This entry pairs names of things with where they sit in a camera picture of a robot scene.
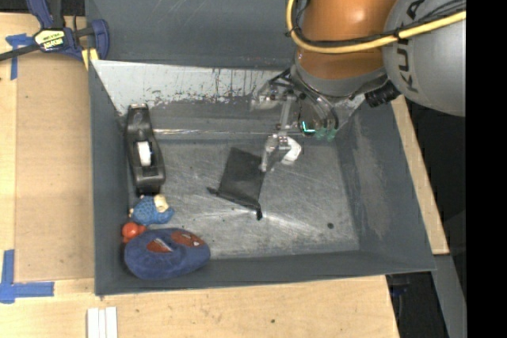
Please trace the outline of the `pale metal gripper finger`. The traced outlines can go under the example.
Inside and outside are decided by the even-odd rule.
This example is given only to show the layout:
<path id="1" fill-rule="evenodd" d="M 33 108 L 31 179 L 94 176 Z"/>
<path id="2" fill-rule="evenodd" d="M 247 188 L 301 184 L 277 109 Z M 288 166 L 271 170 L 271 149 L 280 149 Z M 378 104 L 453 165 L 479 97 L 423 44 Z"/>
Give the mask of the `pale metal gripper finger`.
<path id="1" fill-rule="evenodd" d="M 279 148 L 278 135 L 270 135 L 263 146 L 261 152 L 261 163 L 259 170 L 262 173 L 267 173 L 274 165 L 275 155 Z"/>
<path id="2" fill-rule="evenodd" d="M 279 143 L 280 163 L 283 165 L 293 165 L 298 160 L 302 147 L 292 137 L 284 136 Z"/>

